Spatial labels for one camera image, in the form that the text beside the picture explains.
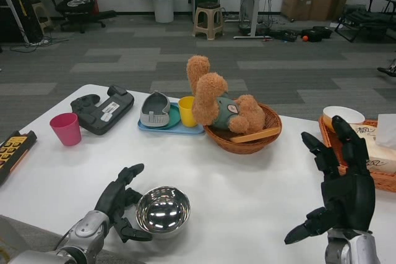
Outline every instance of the teddy bear green shirt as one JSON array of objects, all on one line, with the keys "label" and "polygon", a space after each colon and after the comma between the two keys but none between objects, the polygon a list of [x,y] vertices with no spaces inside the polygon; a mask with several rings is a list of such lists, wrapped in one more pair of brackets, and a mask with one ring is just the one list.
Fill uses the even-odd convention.
[{"label": "teddy bear green shirt", "polygon": [[238,105],[232,99],[229,99],[228,94],[224,93],[217,97],[218,117],[213,122],[212,126],[221,130],[229,130],[228,123],[232,117],[239,114]]}]

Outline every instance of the brown teddy bear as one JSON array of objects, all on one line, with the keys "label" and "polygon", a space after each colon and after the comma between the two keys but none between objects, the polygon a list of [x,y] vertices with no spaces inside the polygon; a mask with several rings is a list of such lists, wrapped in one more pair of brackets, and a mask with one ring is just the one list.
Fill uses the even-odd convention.
[{"label": "brown teddy bear", "polygon": [[252,95],[233,101],[228,97],[226,80],[210,71],[207,57],[193,56],[187,63],[187,76],[195,96],[192,114],[197,123],[235,133],[252,134],[264,128],[265,114]]}]

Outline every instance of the wooden stool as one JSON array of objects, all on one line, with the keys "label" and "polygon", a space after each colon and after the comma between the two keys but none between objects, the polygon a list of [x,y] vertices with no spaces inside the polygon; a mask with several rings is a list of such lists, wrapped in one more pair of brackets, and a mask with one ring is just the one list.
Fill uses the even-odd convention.
[{"label": "wooden stool", "polygon": [[[206,22],[198,23],[201,12],[206,14]],[[216,13],[220,15],[220,23],[215,22]],[[198,4],[192,35],[195,36],[197,32],[206,34],[208,40],[214,40],[218,32],[223,33],[223,14],[219,3],[204,2]]]},{"label": "wooden stool", "polygon": [[[48,13],[48,11],[46,10],[44,4],[40,0],[32,0],[32,7],[33,7],[33,10],[35,11],[38,23],[40,24],[41,31],[43,32],[43,34],[44,34],[44,28],[46,28],[46,27],[52,27],[53,28],[54,27],[54,23],[52,23],[52,20],[50,18],[50,14]],[[45,17],[47,18],[47,21],[40,22],[40,18],[38,16],[38,11],[39,10],[43,11]]]}]

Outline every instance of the white label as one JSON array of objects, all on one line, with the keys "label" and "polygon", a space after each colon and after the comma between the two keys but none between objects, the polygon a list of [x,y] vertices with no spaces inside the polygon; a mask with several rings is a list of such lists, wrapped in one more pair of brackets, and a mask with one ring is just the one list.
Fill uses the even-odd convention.
[{"label": "white label", "polygon": [[236,109],[236,106],[235,106],[235,105],[229,104],[229,105],[227,106],[227,108],[228,108],[229,111],[231,111],[231,112],[234,113],[234,114],[237,114],[237,113],[238,113],[238,110]]},{"label": "white label", "polygon": [[104,113],[100,119],[101,119],[103,122],[108,122],[108,121],[110,121],[111,117],[113,117],[112,114],[110,114],[110,113]]},{"label": "white label", "polygon": [[116,109],[119,108],[119,105],[115,103],[114,101],[110,103],[108,106],[106,106],[102,111],[104,113],[110,113],[112,114]]}]

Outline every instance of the woven basket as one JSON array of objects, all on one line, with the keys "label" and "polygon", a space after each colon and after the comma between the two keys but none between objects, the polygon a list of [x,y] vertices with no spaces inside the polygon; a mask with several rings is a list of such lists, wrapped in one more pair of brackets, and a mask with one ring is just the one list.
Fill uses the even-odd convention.
[{"label": "woven basket", "polygon": [[[377,127],[377,121],[367,120],[363,124]],[[337,156],[338,162],[340,163],[338,171],[343,176],[347,172],[348,163],[342,158],[342,143],[338,140],[337,134],[330,131],[330,129],[326,127],[323,117],[319,118],[319,127],[321,128],[324,144],[327,147],[332,147],[335,155]],[[370,170],[370,174],[374,179],[377,189],[396,192],[396,174],[373,170]]]},{"label": "woven basket", "polygon": [[[265,127],[273,128],[273,127],[280,127],[280,132],[282,132],[282,122],[278,116],[278,114],[269,108],[268,106],[258,103],[258,105],[262,108],[265,112]],[[220,129],[213,128],[212,126],[204,126],[204,129],[210,137],[224,150],[229,151],[234,154],[239,155],[247,155],[255,153],[266,145],[272,143],[275,139],[278,138],[279,134],[270,136],[267,138],[258,139],[252,142],[244,142],[244,143],[233,143],[229,141],[230,138],[238,136],[239,134],[233,133],[231,131],[224,131]]]}]

